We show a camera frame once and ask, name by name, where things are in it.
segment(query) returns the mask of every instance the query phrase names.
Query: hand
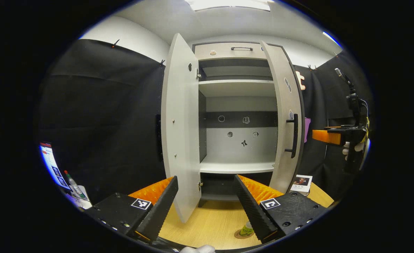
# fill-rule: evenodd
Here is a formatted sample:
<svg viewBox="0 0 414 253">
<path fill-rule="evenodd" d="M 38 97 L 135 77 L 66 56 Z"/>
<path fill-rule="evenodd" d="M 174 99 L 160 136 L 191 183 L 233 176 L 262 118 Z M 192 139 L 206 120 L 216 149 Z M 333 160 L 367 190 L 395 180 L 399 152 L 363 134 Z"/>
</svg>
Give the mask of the hand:
<svg viewBox="0 0 414 253">
<path fill-rule="evenodd" d="M 210 245 L 204 245 L 199 248 L 191 248 L 186 246 L 180 251 L 180 253 L 215 253 L 215 248 Z"/>
<path fill-rule="evenodd" d="M 350 145 L 350 143 L 349 143 L 348 141 L 346 141 L 346 144 L 344 145 L 344 147 L 345 147 L 346 149 L 343 149 L 343 154 L 344 154 L 344 155 L 346 155 L 346 156 L 344 157 L 346 161 L 347 161 L 347 156 L 348 156 L 348 154 L 349 154 L 349 145 Z M 364 148 L 364 142 L 360 142 L 359 144 L 355 145 L 355 151 L 356 151 L 356 152 L 360 152 L 360 151 L 362 151 L 362 150 L 363 150 L 363 148 Z"/>
</svg>

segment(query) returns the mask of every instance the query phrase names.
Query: monitor screen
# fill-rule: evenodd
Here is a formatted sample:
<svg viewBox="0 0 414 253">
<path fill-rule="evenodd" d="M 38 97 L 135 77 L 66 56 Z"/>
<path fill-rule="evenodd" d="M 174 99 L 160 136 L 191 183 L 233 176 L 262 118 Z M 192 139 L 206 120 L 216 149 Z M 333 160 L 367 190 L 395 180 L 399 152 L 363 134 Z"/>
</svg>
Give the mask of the monitor screen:
<svg viewBox="0 0 414 253">
<path fill-rule="evenodd" d="M 64 174 L 62 174 L 57 167 L 57 163 L 54 159 L 54 154 L 52 153 L 51 143 L 40 142 L 40 150 L 46 167 L 48 168 L 48 172 L 51 174 L 51 177 L 54 179 L 55 183 L 68 190 L 71 190 L 64 179 Z"/>
</svg>

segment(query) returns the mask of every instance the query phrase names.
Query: drawer handle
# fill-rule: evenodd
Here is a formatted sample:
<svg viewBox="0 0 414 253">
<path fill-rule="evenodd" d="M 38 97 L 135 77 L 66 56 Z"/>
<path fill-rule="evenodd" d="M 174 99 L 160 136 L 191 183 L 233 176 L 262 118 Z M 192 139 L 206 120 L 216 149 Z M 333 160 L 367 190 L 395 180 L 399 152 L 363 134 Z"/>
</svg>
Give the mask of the drawer handle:
<svg viewBox="0 0 414 253">
<path fill-rule="evenodd" d="M 294 134 L 293 134 L 293 147 L 292 149 L 285 149 L 287 152 L 291 152 L 291 158 L 296 156 L 296 148 L 297 148 L 297 132 L 299 128 L 298 116 L 297 113 L 294 114 L 294 119 L 287 120 L 287 123 L 294 123 Z"/>
<path fill-rule="evenodd" d="M 253 48 L 251 48 L 251 47 L 245 47 L 245 46 L 234 46 L 234 47 L 231 47 L 230 49 L 231 50 L 234 50 L 235 48 L 246 48 L 246 49 L 249 49 L 249 50 L 253 50 Z"/>
</svg>

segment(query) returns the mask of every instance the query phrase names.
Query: orange block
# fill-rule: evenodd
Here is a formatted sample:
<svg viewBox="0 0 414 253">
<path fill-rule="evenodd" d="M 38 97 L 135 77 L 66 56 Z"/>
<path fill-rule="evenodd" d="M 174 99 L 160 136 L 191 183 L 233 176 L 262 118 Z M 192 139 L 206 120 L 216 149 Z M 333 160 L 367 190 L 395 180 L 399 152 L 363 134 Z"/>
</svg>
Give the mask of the orange block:
<svg viewBox="0 0 414 253">
<path fill-rule="evenodd" d="M 147 200 L 152 202 L 153 205 L 155 205 L 155 203 L 157 203 L 157 200 L 160 198 L 163 191 L 166 189 L 166 187 L 172 179 L 173 176 L 159 181 L 155 184 L 151 184 L 150 186 L 146 186 L 143 189 L 139 189 L 138 191 L 131 193 L 128 196 L 135 197 L 141 200 Z"/>
<path fill-rule="evenodd" d="M 249 190 L 250 194 L 252 194 L 252 197 L 256 200 L 258 205 L 260 205 L 260 202 L 263 200 L 269 200 L 273 197 L 279 197 L 283 195 L 283 193 L 280 191 L 274 190 L 271 187 L 258 183 L 257 181 L 254 181 L 250 178 L 246 178 L 241 175 L 238 175 L 238 177 L 246 186 L 247 190 Z"/>
<path fill-rule="evenodd" d="M 327 133 L 327 130 L 313 130 L 313 139 L 339 145 L 341 142 L 341 134 Z"/>
</svg>

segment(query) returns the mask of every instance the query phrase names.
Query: black curtain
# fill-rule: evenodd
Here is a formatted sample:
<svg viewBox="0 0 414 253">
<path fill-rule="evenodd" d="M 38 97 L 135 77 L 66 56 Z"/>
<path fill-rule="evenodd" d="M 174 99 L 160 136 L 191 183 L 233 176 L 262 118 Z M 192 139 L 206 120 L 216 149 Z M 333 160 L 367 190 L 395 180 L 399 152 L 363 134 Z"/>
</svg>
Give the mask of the black curtain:
<svg viewBox="0 0 414 253">
<path fill-rule="evenodd" d="M 323 129 L 327 126 L 326 104 L 322 86 L 314 72 L 307 68 L 294 65 L 295 70 L 305 78 L 302 91 L 305 117 L 311 119 L 307 132 L 307 142 L 303 145 L 302 161 L 298 170 L 300 175 L 313 176 L 313 182 L 322 188 L 326 183 L 322 169 L 327 144 L 311 138 L 313 129 Z"/>
<path fill-rule="evenodd" d="M 326 145 L 311 138 L 313 129 L 323 130 L 327 125 L 355 123 L 346 100 L 349 86 L 338 77 L 335 68 L 339 68 L 354 83 L 359 98 L 369 105 L 369 119 L 373 118 L 374 99 L 369 83 L 363 69 L 346 50 L 317 69 L 295 66 L 296 71 L 305 78 L 302 80 L 306 86 L 302 91 L 305 117 L 311 119 L 298 174 L 313 176 L 315 184 L 334 200 L 339 200 L 355 179 L 354 175 L 343 172 L 346 165 L 343 147 Z M 370 123 L 369 134 L 376 127 L 375 120 Z"/>
<path fill-rule="evenodd" d="M 42 84 L 40 140 L 93 203 L 165 178 L 156 134 L 164 70 L 137 52 L 82 39 Z"/>
</svg>

